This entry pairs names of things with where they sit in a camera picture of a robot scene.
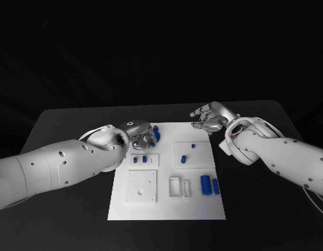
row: table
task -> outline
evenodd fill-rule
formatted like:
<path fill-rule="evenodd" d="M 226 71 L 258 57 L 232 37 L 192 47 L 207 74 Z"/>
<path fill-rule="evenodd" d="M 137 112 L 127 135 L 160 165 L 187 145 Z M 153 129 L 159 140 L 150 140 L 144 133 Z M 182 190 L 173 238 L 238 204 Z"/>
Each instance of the table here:
<path fill-rule="evenodd" d="M 131 119 L 196 121 L 189 113 L 206 103 L 46 110 L 22 153 Z M 225 104 L 301 139 L 275 101 Z M 112 171 L 0 210 L 0 250 L 323 250 L 323 215 L 301 188 L 261 160 L 245 166 L 226 156 L 218 147 L 222 139 L 223 132 L 210 137 L 225 221 L 107 221 Z"/>

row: blue object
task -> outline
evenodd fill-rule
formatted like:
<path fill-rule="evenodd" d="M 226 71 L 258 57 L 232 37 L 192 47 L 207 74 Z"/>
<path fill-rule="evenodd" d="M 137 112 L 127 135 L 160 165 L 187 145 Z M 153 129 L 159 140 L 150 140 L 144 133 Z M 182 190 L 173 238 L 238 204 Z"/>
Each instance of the blue object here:
<path fill-rule="evenodd" d="M 156 135 L 156 142 L 160 141 L 160 133 L 159 133 L 157 130 L 159 130 L 159 128 L 157 128 L 157 126 L 154 125 L 153 131 L 154 131 L 154 135 Z"/>
<path fill-rule="evenodd" d="M 207 175 L 200 176 L 202 194 L 212 194 L 210 178 Z"/>
<path fill-rule="evenodd" d="M 182 163 L 186 163 L 186 155 L 182 156 Z"/>
<path fill-rule="evenodd" d="M 218 180 L 213 179 L 213 188 L 215 188 L 215 194 L 219 194 L 219 188 L 218 188 Z"/>

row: dark gray table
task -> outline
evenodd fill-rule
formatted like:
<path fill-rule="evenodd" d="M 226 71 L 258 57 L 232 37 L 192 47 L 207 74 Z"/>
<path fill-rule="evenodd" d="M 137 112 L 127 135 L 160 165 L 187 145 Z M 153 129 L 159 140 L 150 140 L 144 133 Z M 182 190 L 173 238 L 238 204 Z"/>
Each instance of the dark gray table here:
<path fill-rule="evenodd" d="M 189 113 L 206 103 L 46 110 L 22 153 L 131 119 L 192 121 Z M 275 101 L 225 104 L 300 139 Z M 323 215 L 301 188 L 271 173 L 262 161 L 245 166 L 226 156 L 218 147 L 222 140 L 223 131 L 210 142 L 225 221 L 107 221 L 114 172 L 101 173 L 0 210 L 0 250 L 323 250 Z"/>

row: dark backdrop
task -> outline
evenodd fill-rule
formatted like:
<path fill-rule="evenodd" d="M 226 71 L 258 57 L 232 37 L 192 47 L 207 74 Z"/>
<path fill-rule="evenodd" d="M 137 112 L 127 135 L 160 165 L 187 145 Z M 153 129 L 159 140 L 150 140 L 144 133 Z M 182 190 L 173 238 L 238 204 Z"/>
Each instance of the dark backdrop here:
<path fill-rule="evenodd" d="M 45 109 L 213 100 L 277 100 L 323 147 L 323 3 L 254 7 L 0 15 L 0 158 Z"/>

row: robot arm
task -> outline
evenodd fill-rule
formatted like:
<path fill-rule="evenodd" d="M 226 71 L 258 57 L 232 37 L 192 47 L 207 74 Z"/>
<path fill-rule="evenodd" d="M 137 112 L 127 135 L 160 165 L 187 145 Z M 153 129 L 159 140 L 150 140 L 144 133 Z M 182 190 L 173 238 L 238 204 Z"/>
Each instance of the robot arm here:
<path fill-rule="evenodd" d="M 219 147 L 228 155 L 246 165 L 261 158 L 277 175 L 323 196 L 323 149 L 285 138 L 259 118 L 241 118 L 219 102 L 203 106 L 190 116 L 197 114 L 202 116 L 192 123 L 195 128 L 212 134 L 226 127 Z"/>
<path fill-rule="evenodd" d="M 38 193 L 114 170 L 123 162 L 128 143 L 138 150 L 156 143 L 148 122 L 133 120 L 118 129 L 107 125 L 85 133 L 79 140 L 0 159 L 0 209 Z"/>

